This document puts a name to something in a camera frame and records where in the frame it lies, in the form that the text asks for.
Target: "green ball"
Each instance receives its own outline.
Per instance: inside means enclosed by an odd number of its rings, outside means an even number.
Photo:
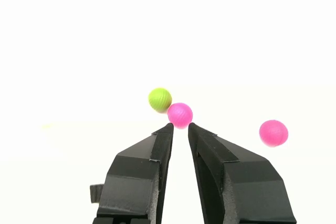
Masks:
[[[157,112],[165,112],[172,104],[172,96],[167,89],[157,88],[152,90],[148,96],[149,104]]]

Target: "ball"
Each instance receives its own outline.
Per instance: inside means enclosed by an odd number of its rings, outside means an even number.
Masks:
[[[287,141],[288,130],[283,123],[270,120],[261,125],[259,135],[263,143],[269,147],[276,147]]]
[[[186,128],[193,119],[193,111],[185,103],[175,103],[168,109],[168,119],[178,129]]]
[[[172,96],[167,89],[157,88],[148,95],[150,106],[157,112],[165,112],[172,104]]]

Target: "white surface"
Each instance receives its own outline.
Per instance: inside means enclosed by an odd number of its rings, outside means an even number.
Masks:
[[[335,0],[0,0],[0,223],[88,223],[116,153],[167,123],[163,86],[194,122],[268,158],[299,223],[335,197]],[[288,142],[268,148],[262,122]],[[163,224],[201,224],[175,130]]]

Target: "pink ball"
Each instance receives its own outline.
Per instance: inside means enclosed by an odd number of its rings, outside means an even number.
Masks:
[[[175,103],[168,109],[168,119],[176,128],[186,128],[193,119],[193,112],[187,104]]]
[[[283,123],[277,120],[270,120],[261,125],[259,135],[266,145],[276,147],[287,140],[288,130]]]

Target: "gripper jaw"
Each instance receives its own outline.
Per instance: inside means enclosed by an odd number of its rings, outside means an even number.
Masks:
[[[161,224],[173,131],[169,123],[115,157],[105,183],[90,187],[93,224]]]
[[[205,224],[294,224],[284,181],[271,163],[194,123],[188,138]]]

